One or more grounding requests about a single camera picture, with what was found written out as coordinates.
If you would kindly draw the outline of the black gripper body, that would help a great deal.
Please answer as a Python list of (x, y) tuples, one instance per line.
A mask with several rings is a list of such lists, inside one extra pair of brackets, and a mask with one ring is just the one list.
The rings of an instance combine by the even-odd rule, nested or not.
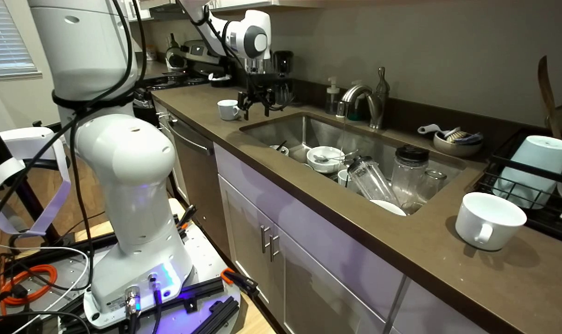
[(244, 93), (248, 93), (252, 104), (261, 102), (265, 91), (274, 91), (274, 75), (248, 75), (244, 82)]

